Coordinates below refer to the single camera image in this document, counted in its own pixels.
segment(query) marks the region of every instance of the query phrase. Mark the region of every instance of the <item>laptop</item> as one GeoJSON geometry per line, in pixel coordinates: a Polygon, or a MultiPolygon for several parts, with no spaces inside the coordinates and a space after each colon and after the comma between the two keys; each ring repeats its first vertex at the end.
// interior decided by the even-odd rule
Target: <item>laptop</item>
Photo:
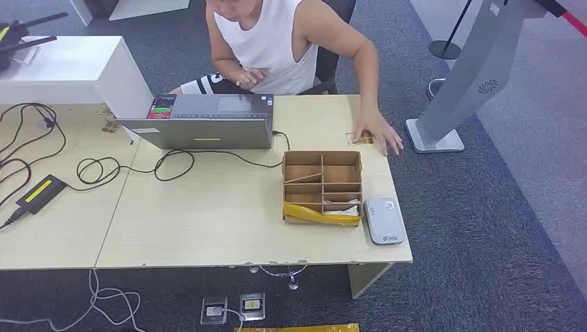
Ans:
{"type": "Polygon", "coordinates": [[[273,95],[158,95],[118,121],[160,149],[270,149],[273,95]]]}

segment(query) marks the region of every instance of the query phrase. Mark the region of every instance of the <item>gray kiosk stand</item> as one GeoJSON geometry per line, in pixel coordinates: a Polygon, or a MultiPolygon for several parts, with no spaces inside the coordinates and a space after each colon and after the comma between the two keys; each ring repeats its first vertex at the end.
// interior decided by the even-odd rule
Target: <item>gray kiosk stand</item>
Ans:
{"type": "Polygon", "coordinates": [[[406,121],[416,152],[464,150],[455,128],[505,87],[524,20],[544,17],[546,12],[535,0],[483,0],[438,94],[418,119],[406,121]]]}

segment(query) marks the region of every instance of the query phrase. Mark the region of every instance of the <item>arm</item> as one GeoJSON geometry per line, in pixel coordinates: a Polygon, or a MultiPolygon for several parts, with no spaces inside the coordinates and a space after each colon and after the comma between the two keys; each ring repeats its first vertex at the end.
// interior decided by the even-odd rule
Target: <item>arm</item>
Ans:
{"type": "Polygon", "coordinates": [[[220,75],[236,85],[249,90],[258,80],[264,78],[264,72],[253,69],[252,75],[245,71],[238,63],[233,50],[228,45],[214,19],[214,11],[206,6],[206,23],[210,33],[210,47],[212,49],[212,63],[220,75]]]}
{"type": "Polygon", "coordinates": [[[399,154],[399,150],[404,148],[401,138],[378,109],[379,59],[373,43],[346,24],[321,0],[300,2],[293,22],[294,27],[300,27],[309,42],[354,60],[361,94],[361,110],[355,119],[354,140],[358,140],[366,129],[374,136],[383,154],[387,155],[386,142],[399,154]]]}

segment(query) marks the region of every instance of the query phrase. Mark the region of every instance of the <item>black power adapter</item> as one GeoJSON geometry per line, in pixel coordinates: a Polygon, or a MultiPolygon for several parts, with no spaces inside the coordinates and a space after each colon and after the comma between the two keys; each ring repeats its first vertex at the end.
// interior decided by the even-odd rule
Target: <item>black power adapter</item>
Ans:
{"type": "Polygon", "coordinates": [[[19,220],[27,212],[36,214],[66,187],[67,183],[49,174],[17,201],[20,207],[0,226],[0,229],[19,220]]]}

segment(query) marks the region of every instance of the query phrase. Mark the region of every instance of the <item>blue carpet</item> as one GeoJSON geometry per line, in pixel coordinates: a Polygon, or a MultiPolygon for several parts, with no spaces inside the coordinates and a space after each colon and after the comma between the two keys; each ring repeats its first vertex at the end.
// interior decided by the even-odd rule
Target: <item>blue carpet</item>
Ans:
{"type": "MultiPolygon", "coordinates": [[[[47,8],[69,9],[49,2],[43,12],[33,1],[11,3],[8,15],[28,19],[52,11],[47,8]]],[[[193,1],[189,10],[99,20],[88,28],[74,17],[35,32],[123,35],[160,93],[212,70],[202,8],[203,1],[193,1]]],[[[408,142],[403,121],[425,110],[424,87],[448,68],[428,54],[430,37],[407,0],[359,1],[352,24],[379,50],[379,106],[408,142]]],[[[341,93],[357,92],[347,60],[338,82],[341,93]]],[[[265,292],[268,309],[265,321],[246,326],[358,322],[362,332],[587,331],[585,299],[481,123],[471,117],[458,131],[466,147],[461,154],[420,155],[408,146],[389,158],[414,264],[393,267],[358,300],[350,298],[345,266],[308,268],[297,292],[286,280],[246,268],[105,270],[102,284],[139,291],[137,319],[151,332],[232,331],[235,317],[223,326],[199,325],[201,297],[225,293],[234,307],[247,291],[265,292]]],[[[81,314],[90,296],[87,272],[76,270],[1,272],[0,294],[0,316],[51,316],[60,326],[81,314]]],[[[106,307],[122,317],[122,304],[106,307]]],[[[48,328],[1,325],[0,331],[48,328]]],[[[119,330],[92,313],[72,331],[119,330]]]]}

